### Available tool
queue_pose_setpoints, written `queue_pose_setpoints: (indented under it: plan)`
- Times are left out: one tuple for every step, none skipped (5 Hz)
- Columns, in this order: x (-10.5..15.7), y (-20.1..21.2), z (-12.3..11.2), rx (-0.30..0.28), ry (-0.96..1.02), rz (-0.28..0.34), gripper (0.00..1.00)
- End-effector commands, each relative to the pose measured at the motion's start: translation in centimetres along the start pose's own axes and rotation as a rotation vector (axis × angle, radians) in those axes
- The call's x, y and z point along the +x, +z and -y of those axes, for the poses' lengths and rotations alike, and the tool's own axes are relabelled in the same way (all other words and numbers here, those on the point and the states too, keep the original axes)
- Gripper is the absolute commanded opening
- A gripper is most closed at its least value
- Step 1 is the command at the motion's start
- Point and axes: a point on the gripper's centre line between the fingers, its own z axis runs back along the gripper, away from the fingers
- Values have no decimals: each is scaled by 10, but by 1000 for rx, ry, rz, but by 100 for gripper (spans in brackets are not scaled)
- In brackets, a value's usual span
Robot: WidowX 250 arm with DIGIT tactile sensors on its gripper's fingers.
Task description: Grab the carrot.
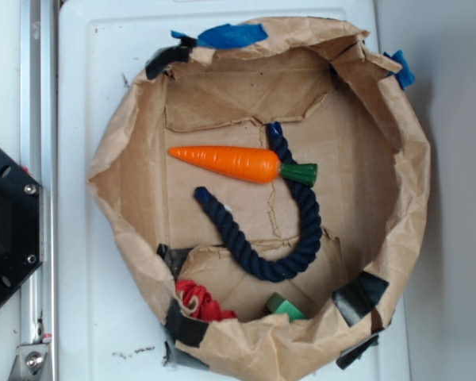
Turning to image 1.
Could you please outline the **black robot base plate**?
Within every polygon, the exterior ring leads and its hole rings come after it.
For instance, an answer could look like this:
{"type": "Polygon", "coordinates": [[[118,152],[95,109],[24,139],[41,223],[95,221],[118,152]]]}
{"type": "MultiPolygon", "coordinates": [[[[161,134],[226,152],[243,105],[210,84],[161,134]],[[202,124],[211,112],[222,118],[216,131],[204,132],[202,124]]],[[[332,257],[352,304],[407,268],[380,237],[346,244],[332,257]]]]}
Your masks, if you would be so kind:
{"type": "Polygon", "coordinates": [[[0,308],[40,266],[41,190],[0,149],[0,308]]]}

